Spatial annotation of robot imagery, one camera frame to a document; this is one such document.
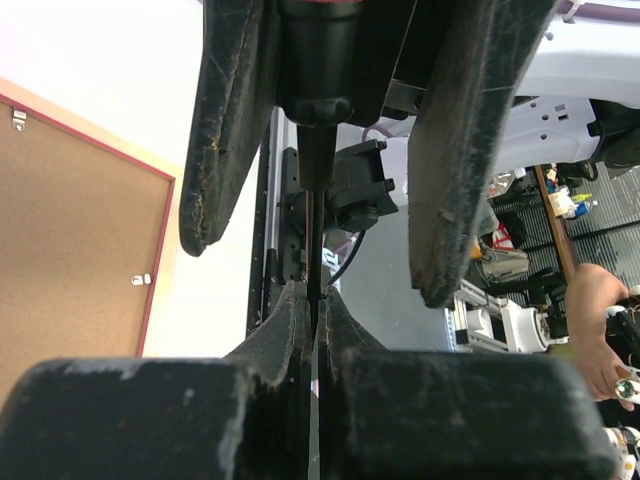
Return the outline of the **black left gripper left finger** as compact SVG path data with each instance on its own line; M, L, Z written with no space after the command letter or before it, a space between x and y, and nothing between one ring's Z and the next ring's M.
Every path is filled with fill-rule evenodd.
M305 287L223 358L67 358L30 368L1 413L5 479L303 479Z

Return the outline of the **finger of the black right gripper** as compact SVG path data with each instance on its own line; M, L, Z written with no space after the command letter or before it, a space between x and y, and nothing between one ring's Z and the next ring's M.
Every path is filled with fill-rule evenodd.
M458 1L408 143L411 285L447 304L470 258L477 214L514 95L555 1Z
M199 256L230 221L275 104L280 22L274 1L206 1L179 230Z

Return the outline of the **red handled screwdriver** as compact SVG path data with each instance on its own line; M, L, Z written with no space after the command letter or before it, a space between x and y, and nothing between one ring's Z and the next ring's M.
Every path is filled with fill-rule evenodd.
M282 108L296 125L300 187L306 194L306 279L311 333L322 298L325 193L333 178L337 127L353 112L351 66L361 1L280 1Z

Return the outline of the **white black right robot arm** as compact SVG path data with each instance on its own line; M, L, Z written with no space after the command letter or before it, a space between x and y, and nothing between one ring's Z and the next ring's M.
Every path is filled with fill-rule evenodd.
M639 115L635 1L207 1L181 193L183 249L223 235L272 112L297 130L309 296L323 217L357 216L334 177L340 126L391 109L408 141L409 265L430 307L453 292L488 178L582 161L612 134L592 104Z

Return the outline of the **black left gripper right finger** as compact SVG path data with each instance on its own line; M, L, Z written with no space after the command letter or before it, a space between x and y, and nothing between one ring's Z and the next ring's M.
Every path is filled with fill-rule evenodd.
M324 479L610 479L579 374L548 355L385 349L329 289L319 322Z

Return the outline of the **pink picture frame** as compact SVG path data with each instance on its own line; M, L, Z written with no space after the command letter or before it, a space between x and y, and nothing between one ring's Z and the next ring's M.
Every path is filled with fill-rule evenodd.
M138 357L179 246L178 168L1 83L1 392L66 357Z

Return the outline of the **person's bare hand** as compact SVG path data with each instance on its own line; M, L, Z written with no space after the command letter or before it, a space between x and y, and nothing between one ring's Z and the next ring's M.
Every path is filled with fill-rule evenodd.
M628 288L615 275L590 263L577 267L565 294L574 365L610 423L629 422L636 416L635 405L616 396L624 362L606 340L606 310L628 297Z

